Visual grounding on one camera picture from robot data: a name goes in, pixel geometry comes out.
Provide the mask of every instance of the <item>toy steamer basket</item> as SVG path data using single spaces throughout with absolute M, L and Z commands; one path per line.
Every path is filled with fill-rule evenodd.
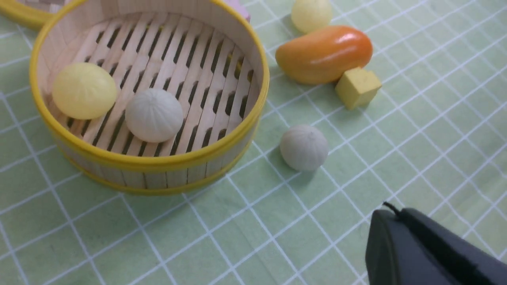
M 0 0 L 0 12 L 11 20 L 39 30 L 71 0 Z
M 74 120 L 52 101 L 56 75 L 73 62 L 108 71 L 121 89 L 103 117 Z M 141 195 L 204 186 L 251 143 L 269 69 L 252 27 L 221 0 L 75 0 L 42 28 L 30 62 L 33 97 L 65 156 L 87 175 Z M 136 92 L 163 88 L 184 120 L 154 144 L 133 136 L 124 109 Z

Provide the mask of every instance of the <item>black device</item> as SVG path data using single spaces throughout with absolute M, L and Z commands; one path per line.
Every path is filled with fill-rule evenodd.
M 416 209 L 384 205 L 368 235 L 370 285 L 507 285 L 502 261 Z

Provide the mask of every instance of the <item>toy mango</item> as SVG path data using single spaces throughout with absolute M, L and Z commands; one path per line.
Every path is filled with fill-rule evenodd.
M 275 59 L 282 71 L 301 84 L 337 81 L 345 71 L 366 66 L 373 56 L 368 36 L 350 26 L 331 25 L 281 45 Z

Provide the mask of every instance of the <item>yellow bun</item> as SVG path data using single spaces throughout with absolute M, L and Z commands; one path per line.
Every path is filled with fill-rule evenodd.
M 53 101 L 65 115 L 90 120 L 105 115 L 115 104 L 118 89 L 101 67 L 78 62 L 66 66 L 53 83 Z
M 291 20 L 302 33 L 311 33 L 331 22 L 333 6 L 330 0 L 296 0 L 292 6 Z

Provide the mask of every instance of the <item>pink object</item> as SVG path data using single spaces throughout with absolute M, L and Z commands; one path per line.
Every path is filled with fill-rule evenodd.
M 238 11 L 250 23 L 250 13 L 245 7 L 243 7 L 243 5 L 241 5 L 239 0 L 225 0 L 225 3 L 236 9 L 236 11 Z

